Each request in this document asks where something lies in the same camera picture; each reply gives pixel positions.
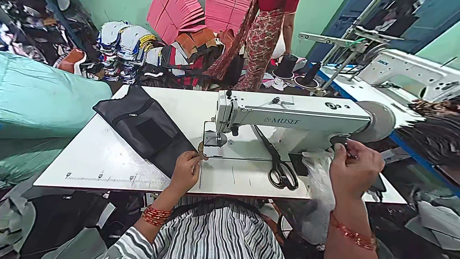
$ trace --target green wall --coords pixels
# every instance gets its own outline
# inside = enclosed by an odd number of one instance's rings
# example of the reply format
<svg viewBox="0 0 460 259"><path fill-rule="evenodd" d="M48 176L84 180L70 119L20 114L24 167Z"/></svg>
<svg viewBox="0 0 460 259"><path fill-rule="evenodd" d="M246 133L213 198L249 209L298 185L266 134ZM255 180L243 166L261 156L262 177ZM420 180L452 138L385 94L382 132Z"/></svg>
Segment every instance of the green wall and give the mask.
<svg viewBox="0 0 460 259"><path fill-rule="evenodd" d="M314 41L299 41L299 32L321 34L344 0L300 0L295 14L292 51L305 57Z"/></svg>
<svg viewBox="0 0 460 259"><path fill-rule="evenodd" d="M80 2L89 11L98 29L101 29L106 22L124 20L154 32L146 20L152 0L80 0Z"/></svg>
<svg viewBox="0 0 460 259"><path fill-rule="evenodd" d="M416 56L441 64L458 57L448 66L460 70L460 22L420 50Z"/></svg>

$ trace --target pink fabric stack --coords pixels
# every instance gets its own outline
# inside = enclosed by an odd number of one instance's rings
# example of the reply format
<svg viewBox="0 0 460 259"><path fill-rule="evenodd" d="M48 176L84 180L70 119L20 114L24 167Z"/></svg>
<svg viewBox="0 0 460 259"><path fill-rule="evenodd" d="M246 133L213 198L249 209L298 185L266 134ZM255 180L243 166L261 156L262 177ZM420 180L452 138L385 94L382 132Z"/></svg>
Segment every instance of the pink fabric stack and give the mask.
<svg viewBox="0 0 460 259"><path fill-rule="evenodd" d="M233 29L243 22L251 0L206 0L206 26L214 32Z"/></svg>
<svg viewBox="0 0 460 259"><path fill-rule="evenodd" d="M199 31L205 25L205 13L197 0L153 0L147 22L166 44L171 44L180 31Z"/></svg>

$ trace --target zipper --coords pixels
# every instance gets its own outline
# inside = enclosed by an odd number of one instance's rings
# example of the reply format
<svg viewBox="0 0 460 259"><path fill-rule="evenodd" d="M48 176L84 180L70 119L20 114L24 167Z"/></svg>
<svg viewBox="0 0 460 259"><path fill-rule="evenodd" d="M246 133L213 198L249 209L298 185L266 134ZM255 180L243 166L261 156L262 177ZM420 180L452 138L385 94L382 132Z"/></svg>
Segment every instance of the zipper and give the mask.
<svg viewBox="0 0 460 259"><path fill-rule="evenodd" d="M129 118L129 117L137 117L137 116L141 115L146 110L148 110L152 106L152 104L154 102L155 102L154 99L152 99L152 98L148 99L139 110L137 110L135 112L125 113L125 114L121 114L120 116L117 116L115 119L112 120L112 125L116 126L123 119Z"/></svg>

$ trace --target black and white striped clothing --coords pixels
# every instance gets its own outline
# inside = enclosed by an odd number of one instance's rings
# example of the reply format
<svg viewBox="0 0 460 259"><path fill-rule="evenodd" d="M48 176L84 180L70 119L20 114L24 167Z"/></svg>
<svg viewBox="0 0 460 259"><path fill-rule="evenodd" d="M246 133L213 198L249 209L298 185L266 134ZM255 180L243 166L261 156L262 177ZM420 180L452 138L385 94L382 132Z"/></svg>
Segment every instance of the black and white striped clothing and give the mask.
<svg viewBox="0 0 460 259"><path fill-rule="evenodd" d="M196 197L184 197L186 205ZM131 227L101 259L282 259L281 248L262 218L238 204L201 203L168 221L153 245Z"/></svg>

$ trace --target bracelet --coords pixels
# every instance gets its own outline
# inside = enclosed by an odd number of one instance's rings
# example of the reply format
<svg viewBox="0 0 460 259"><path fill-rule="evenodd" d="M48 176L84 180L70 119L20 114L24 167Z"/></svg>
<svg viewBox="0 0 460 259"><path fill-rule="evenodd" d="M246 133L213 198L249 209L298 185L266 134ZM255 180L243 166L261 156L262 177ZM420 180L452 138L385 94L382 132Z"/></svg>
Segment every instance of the bracelet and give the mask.
<svg viewBox="0 0 460 259"><path fill-rule="evenodd" d="M172 211L159 211L151 206L148 206L142 213L142 217L144 217L146 222L154 226L161 226L166 222L171 213Z"/></svg>
<svg viewBox="0 0 460 259"><path fill-rule="evenodd" d="M367 250L375 250L377 244L375 242L375 235L372 234L371 237L365 237L360 235L357 232L349 230L345 225L340 223L338 219L332 214L331 212L331 225L336 227L340 232L344 234L344 236L351 238L355 244L358 246L367 249Z"/></svg>

